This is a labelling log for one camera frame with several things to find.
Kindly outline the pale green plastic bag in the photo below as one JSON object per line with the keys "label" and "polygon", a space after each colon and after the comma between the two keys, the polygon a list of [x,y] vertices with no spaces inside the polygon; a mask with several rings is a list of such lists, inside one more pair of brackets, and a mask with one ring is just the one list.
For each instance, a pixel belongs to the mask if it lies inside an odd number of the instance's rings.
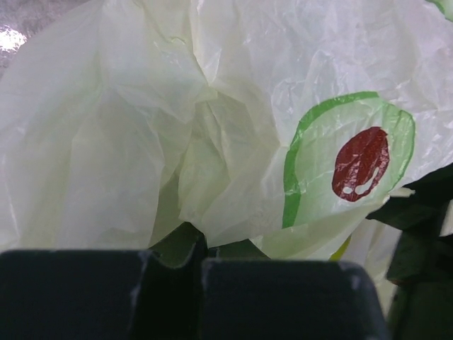
{"label": "pale green plastic bag", "polygon": [[451,1],[89,1],[1,78],[1,248],[337,259],[451,162]]}

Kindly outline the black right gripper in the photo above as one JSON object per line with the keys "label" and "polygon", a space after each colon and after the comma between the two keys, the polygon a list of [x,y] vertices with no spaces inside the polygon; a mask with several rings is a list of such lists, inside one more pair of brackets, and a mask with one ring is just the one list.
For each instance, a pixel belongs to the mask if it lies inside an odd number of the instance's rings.
{"label": "black right gripper", "polygon": [[387,279],[397,289],[387,322],[394,339],[452,338],[452,236],[441,229],[452,212],[452,166],[407,185],[368,215],[401,231]]}

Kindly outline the green fruit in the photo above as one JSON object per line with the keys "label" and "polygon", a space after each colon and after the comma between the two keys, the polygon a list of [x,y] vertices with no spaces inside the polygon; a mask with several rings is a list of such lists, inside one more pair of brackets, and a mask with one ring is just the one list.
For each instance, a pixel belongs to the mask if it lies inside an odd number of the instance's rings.
{"label": "green fruit", "polygon": [[341,246],[338,248],[338,250],[336,252],[334,252],[331,256],[330,256],[330,260],[331,261],[340,261],[343,257],[343,254],[345,253],[345,251],[347,250],[349,244],[350,244],[350,240],[351,240],[351,236],[349,236],[342,244]]}

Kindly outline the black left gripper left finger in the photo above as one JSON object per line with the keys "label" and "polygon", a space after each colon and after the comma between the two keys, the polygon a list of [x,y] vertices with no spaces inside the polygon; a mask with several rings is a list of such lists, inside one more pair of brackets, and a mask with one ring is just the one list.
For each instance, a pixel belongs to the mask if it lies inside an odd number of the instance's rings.
{"label": "black left gripper left finger", "polygon": [[205,237],[185,223],[150,249],[1,254],[2,339],[194,339]]}

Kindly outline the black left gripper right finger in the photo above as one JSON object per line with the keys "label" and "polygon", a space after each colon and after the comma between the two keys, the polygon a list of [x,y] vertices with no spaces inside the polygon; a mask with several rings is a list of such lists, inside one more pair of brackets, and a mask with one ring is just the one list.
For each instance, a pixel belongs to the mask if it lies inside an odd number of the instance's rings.
{"label": "black left gripper right finger", "polygon": [[349,261],[271,260],[253,245],[200,262],[201,339],[390,339],[366,271]]}

